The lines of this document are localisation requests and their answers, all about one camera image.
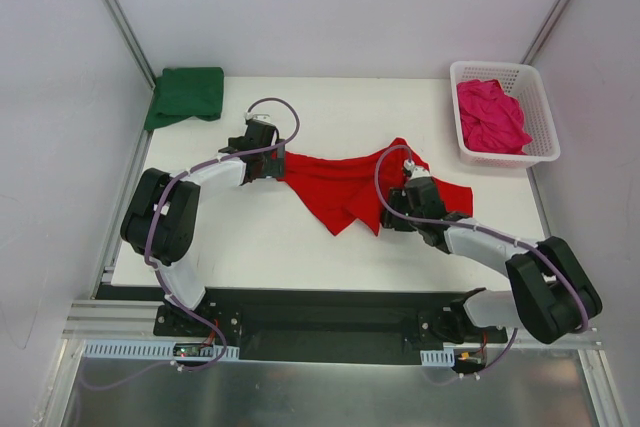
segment green cloth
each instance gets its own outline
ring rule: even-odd
[[[220,67],[164,69],[156,81],[145,130],[189,117],[212,121],[222,113],[224,72]]]

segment red fabric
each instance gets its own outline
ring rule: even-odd
[[[458,84],[458,104],[464,145],[475,152],[526,155],[522,147],[533,139],[524,131],[524,113],[497,80]]]
[[[398,144],[407,145],[404,139],[397,138],[391,146]],[[376,162],[385,150],[344,160],[316,159],[287,152],[286,172],[281,180],[298,194],[333,235],[338,235],[356,219],[378,235],[384,207],[376,194],[373,174]],[[380,188],[385,196],[389,195],[389,189],[404,185],[402,165],[406,158],[407,153],[401,149],[385,158],[380,168]],[[417,165],[429,168],[415,153],[413,159]],[[473,194],[469,187],[435,181],[447,210],[473,215]]]

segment white tabletop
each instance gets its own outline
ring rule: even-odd
[[[298,111],[291,152],[328,159],[371,154],[404,137],[432,174],[473,189],[474,217],[519,237],[542,238],[526,171],[462,164],[448,80],[227,78],[222,119],[187,120],[153,134],[145,169],[176,172],[213,157],[228,137],[244,133],[243,113],[255,100],[280,97]],[[269,113],[287,136],[293,119],[276,103]],[[229,190],[198,211],[199,275],[209,287],[381,291],[508,289],[500,274],[446,255],[417,233],[354,222],[334,237],[285,183],[258,180]],[[157,285],[142,257],[123,244],[113,285]]]

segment white wall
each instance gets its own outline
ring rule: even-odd
[[[0,0],[0,426],[32,425],[150,100],[101,0]]]
[[[575,0],[536,66],[562,155],[536,168],[552,230],[602,295],[599,322],[631,425],[640,425],[640,3]]]
[[[448,78],[518,62],[554,0],[120,0],[156,73]]]

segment laundry basket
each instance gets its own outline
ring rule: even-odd
[[[468,80],[497,79],[505,94],[515,97],[524,112],[524,130],[533,141],[523,147],[527,155],[490,154],[474,152],[464,145],[458,89],[460,82]],[[460,158],[468,164],[492,165],[510,168],[527,168],[538,162],[550,162],[560,156],[558,135],[553,125],[551,110],[542,85],[542,79],[536,69],[528,65],[503,62],[454,62],[451,65],[451,93],[453,95],[453,113]]]

